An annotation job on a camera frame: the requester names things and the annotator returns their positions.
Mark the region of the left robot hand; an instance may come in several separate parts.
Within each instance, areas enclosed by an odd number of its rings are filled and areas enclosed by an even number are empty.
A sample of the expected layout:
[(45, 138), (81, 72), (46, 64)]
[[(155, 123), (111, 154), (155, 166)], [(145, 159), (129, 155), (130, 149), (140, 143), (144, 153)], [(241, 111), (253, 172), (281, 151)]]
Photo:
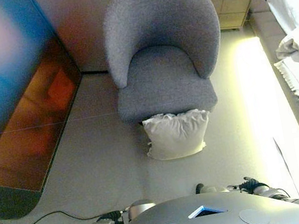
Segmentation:
[(115, 224), (124, 224), (123, 214), (126, 213), (125, 210), (111, 211), (106, 214), (106, 218), (112, 219)]

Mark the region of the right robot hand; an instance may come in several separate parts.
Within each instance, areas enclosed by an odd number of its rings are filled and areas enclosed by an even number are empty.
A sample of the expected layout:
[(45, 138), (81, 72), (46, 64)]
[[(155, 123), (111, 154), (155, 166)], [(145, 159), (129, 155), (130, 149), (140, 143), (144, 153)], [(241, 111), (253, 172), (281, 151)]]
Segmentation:
[(251, 177), (244, 177), (244, 182), (239, 185), (228, 185), (229, 191), (239, 191), (241, 193), (246, 192), (248, 194), (254, 194), (254, 191), (258, 187), (269, 187), (267, 184), (259, 182), (258, 180)]

